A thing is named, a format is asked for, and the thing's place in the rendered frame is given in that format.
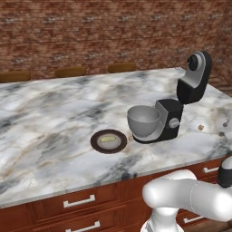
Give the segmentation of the grey mixer bowl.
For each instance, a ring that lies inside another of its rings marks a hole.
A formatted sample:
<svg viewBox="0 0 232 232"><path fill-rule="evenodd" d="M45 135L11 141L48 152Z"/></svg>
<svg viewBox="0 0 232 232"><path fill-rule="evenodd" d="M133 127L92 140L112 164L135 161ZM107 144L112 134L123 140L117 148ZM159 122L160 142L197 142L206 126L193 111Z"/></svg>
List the grey mixer bowl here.
<svg viewBox="0 0 232 232"><path fill-rule="evenodd" d="M158 127L160 113L154 107L137 105L128 109L127 121L132 133L138 137L148 137Z"/></svg>

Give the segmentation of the silver mixer speed knob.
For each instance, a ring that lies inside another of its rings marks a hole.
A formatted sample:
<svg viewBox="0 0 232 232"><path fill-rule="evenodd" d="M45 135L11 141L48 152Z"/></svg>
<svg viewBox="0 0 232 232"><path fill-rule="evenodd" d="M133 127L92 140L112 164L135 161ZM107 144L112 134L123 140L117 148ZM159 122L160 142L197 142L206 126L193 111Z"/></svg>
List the silver mixer speed knob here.
<svg viewBox="0 0 232 232"><path fill-rule="evenodd" d="M173 118L169 121L169 126L172 128L172 129L175 129L177 128L178 126L180 125L180 122L177 118Z"/></svg>

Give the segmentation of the black stand mixer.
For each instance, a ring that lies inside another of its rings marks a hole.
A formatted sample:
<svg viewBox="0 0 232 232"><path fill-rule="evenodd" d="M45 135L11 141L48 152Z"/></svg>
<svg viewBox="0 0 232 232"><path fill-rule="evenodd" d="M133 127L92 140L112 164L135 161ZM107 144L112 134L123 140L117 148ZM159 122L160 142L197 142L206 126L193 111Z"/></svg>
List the black stand mixer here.
<svg viewBox="0 0 232 232"><path fill-rule="evenodd" d="M172 129L169 121L177 118L181 122L184 106L202 99L212 69L212 58L206 51L196 51L187 59L187 63L184 76L178 79L177 99L156 100L154 108L160 113L158 127L148 137L138 137L132 133L133 139L137 142L154 143L175 139L179 133L179 126Z"/></svg>

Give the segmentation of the dark brown round plate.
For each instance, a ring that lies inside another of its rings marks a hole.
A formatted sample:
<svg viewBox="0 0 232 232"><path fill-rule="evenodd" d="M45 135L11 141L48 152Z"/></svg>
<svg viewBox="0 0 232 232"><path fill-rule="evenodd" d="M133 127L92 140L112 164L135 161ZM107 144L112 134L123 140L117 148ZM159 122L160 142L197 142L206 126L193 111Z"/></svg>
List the dark brown round plate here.
<svg viewBox="0 0 232 232"><path fill-rule="evenodd" d="M114 136L116 141L101 142L101 137ZM104 154L112 154L122 151L127 145L127 137L118 130L99 130L91 137L92 147Z"/></svg>

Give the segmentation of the brown wooden chair back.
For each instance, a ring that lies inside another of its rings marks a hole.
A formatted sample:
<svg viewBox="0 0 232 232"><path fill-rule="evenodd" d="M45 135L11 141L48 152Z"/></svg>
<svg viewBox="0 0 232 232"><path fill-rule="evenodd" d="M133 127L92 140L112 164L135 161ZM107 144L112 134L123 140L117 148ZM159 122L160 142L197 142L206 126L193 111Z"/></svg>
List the brown wooden chair back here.
<svg viewBox="0 0 232 232"><path fill-rule="evenodd" d="M135 63L112 63L108 65L109 73L133 72L136 69Z"/></svg>
<svg viewBox="0 0 232 232"><path fill-rule="evenodd" d="M82 66L60 68L54 71L57 78L84 76L85 74L86 68Z"/></svg>
<svg viewBox="0 0 232 232"><path fill-rule="evenodd" d="M27 82L30 79L31 74L26 71L0 72L0 83Z"/></svg>

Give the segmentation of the red-brown drawer front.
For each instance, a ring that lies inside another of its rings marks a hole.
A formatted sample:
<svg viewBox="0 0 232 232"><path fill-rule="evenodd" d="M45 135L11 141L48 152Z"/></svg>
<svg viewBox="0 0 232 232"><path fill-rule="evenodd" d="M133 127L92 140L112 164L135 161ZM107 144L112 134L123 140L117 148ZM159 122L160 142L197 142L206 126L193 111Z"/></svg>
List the red-brown drawer front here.
<svg viewBox="0 0 232 232"><path fill-rule="evenodd" d="M95 201L76 207L63 208L63 202L65 200L75 202L87 199L91 194L95 195ZM118 194L118 186L111 184L98 188L89 188L53 198L38 200L35 201L32 206L34 208L36 218L38 220L42 220L50 217L58 217L64 215L65 213L74 212L76 210L87 210L91 207L98 207L101 204L117 200Z"/></svg>
<svg viewBox="0 0 232 232"><path fill-rule="evenodd" d="M109 210L103 210L86 217L74 217L58 223L52 223L45 227L37 227L34 232L65 232L65 229L76 230L88 227L95 221L100 221L101 226L87 232L103 232L104 230L114 229L122 225L121 221L124 216L125 207L116 207Z"/></svg>
<svg viewBox="0 0 232 232"><path fill-rule="evenodd" d="M222 159L213 159L213 160L201 162L198 164L190 165L190 166L188 166L188 169L191 170L195 174L197 179L204 179L204 178L208 178L211 176L216 176L218 174L218 172L214 171L214 172L210 172L210 173L204 173L202 171L203 168L212 169L215 167L219 167L221 164L221 161L222 161Z"/></svg>
<svg viewBox="0 0 232 232"><path fill-rule="evenodd" d="M205 218L203 217L202 219L192 222L192 223L188 223L188 224L183 223L183 218L195 218L195 217L201 217L201 216L195 213L189 212L187 210L181 210L177 215L177 222L182 228L185 228L185 227L193 226L205 220Z"/></svg>

